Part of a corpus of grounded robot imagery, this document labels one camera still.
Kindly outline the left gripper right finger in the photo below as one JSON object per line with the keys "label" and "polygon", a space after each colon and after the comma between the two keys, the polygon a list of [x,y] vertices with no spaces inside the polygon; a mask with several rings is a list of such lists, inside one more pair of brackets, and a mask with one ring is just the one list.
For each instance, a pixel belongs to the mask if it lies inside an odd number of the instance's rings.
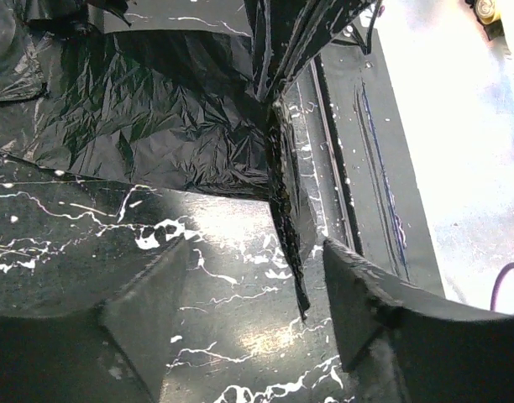
{"label": "left gripper right finger", "polygon": [[343,370],[361,402],[514,402],[514,315],[423,290],[323,244]]}

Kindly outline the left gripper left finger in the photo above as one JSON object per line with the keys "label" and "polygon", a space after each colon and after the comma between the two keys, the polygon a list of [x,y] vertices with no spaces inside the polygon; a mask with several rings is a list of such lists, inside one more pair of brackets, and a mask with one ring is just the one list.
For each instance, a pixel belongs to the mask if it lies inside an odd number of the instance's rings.
{"label": "left gripper left finger", "polygon": [[0,311],[0,402],[156,402],[190,244],[103,273],[29,310]]}

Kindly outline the black trash bag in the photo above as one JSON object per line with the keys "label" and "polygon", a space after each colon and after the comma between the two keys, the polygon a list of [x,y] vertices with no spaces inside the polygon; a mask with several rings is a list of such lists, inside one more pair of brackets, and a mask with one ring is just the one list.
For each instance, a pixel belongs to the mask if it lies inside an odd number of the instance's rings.
{"label": "black trash bag", "polygon": [[367,1],[247,1],[248,30],[104,33],[87,1],[0,1],[0,152],[72,174],[267,201],[300,313],[315,223],[284,101]]}

